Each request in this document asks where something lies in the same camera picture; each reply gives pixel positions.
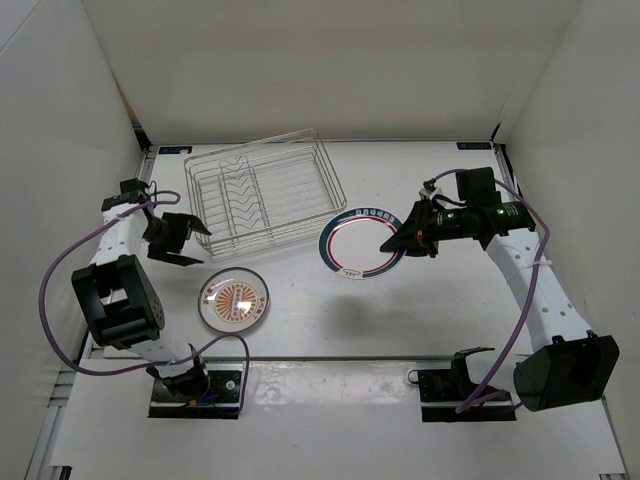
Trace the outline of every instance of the white plate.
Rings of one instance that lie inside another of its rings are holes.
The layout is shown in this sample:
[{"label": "white plate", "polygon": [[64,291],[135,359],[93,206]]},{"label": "white plate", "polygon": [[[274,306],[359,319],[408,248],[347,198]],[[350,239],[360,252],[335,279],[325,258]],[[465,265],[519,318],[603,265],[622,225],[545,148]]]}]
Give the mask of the white plate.
[{"label": "white plate", "polygon": [[380,252],[380,245],[401,225],[380,208],[348,210],[331,220],[320,234],[320,256],[340,276],[358,280],[377,277],[395,267],[404,255]]},{"label": "white plate", "polygon": [[198,296],[202,321],[223,333],[238,333],[252,327],[268,306],[267,284],[246,268],[221,270],[207,280]]}]

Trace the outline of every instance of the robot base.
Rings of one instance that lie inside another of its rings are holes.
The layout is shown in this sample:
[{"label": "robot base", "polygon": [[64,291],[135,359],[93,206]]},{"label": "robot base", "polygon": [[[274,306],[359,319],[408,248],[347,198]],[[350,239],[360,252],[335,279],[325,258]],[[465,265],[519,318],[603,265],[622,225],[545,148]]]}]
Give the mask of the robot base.
[{"label": "robot base", "polygon": [[[468,393],[460,391],[452,370],[418,370],[416,373],[423,422],[505,422],[516,419],[509,393],[458,414],[455,410],[466,400]],[[486,394],[495,391],[494,388],[487,387]]]},{"label": "robot base", "polygon": [[155,380],[148,417],[236,420],[240,406],[242,366],[215,364],[207,365],[207,370],[210,392],[194,405],[189,404],[186,397],[169,392],[160,380]]}]

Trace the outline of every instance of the metal wire basket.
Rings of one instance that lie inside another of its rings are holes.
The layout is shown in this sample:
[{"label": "metal wire basket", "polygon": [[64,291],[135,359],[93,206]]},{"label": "metal wire basket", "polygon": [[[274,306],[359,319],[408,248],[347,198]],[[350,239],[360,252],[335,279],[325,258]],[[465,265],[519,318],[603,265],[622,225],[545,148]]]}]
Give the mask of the metal wire basket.
[{"label": "metal wire basket", "polygon": [[347,205],[314,130],[194,155],[184,166],[191,211],[211,232],[196,241],[211,255],[311,234]]}]

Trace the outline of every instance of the orange pattern on plate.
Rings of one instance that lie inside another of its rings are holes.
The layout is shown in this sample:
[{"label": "orange pattern on plate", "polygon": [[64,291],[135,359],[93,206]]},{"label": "orange pattern on plate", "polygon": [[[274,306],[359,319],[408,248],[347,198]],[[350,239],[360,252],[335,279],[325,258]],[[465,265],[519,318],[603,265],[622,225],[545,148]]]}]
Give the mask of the orange pattern on plate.
[{"label": "orange pattern on plate", "polygon": [[228,323],[244,322],[256,309],[258,296],[246,283],[232,283],[216,296],[216,313]]}]

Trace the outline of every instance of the white table surface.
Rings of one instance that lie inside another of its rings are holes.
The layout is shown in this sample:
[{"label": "white table surface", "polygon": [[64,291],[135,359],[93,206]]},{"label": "white table surface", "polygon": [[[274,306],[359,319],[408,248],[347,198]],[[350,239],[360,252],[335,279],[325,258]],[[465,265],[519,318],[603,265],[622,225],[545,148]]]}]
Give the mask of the white table surface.
[{"label": "white table surface", "polygon": [[[84,360],[87,368],[132,360]],[[600,402],[421,422],[409,362],[257,362],[239,420],[149,419],[152,378],[76,377],[52,456],[73,480],[597,480],[623,471]]]},{"label": "white table surface", "polygon": [[[195,146],[192,154],[217,148]],[[422,181],[444,170],[492,166],[500,174],[492,151],[459,151],[453,142],[328,143],[327,150],[347,208],[379,206],[401,219],[419,198]],[[168,211],[190,211],[183,170],[188,156],[156,157],[151,178],[160,189],[183,195],[180,205]],[[439,184],[456,196],[453,176]],[[341,278],[324,265],[317,236],[258,254],[241,251],[224,260],[212,259],[192,238],[183,253],[205,264],[162,264],[146,259],[146,251],[141,261],[163,304],[166,328],[196,347],[215,335],[198,315],[200,288],[215,272],[233,266],[258,272],[271,292],[267,317],[245,333],[255,357],[382,358],[500,347],[519,314],[497,267],[470,239],[441,243],[436,259],[404,258],[385,275],[360,281]],[[523,332],[515,350],[530,349]],[[211,350],[211,355],[241,354],[233,341]],[[122,353],[107,349],[105,356]]]}]

